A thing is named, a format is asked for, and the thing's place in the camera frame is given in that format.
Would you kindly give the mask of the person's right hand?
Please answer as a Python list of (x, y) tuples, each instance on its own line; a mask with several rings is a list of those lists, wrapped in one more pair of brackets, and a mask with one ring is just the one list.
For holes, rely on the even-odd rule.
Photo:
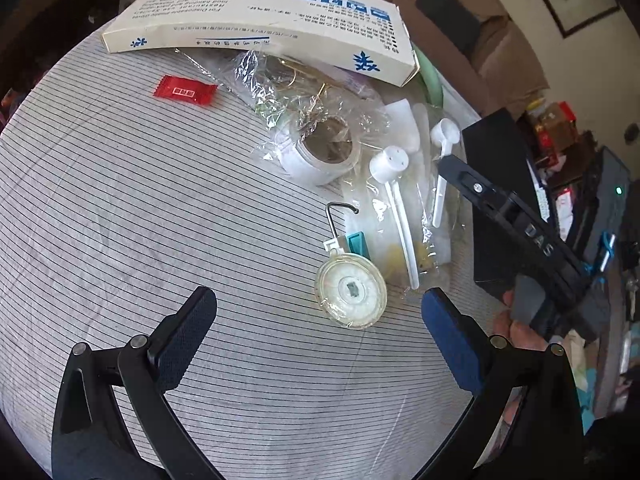
[(513, 304), (514, 291), (508, 290), (502, 296), (502, 302), (506, 308), (502, 310), (492, 323), (492, 332), (503, 336), (516, 348), (544, 351), (548, 342), (539, 336), (528, 325), (513, 321), (511, 318), (511, 306)]

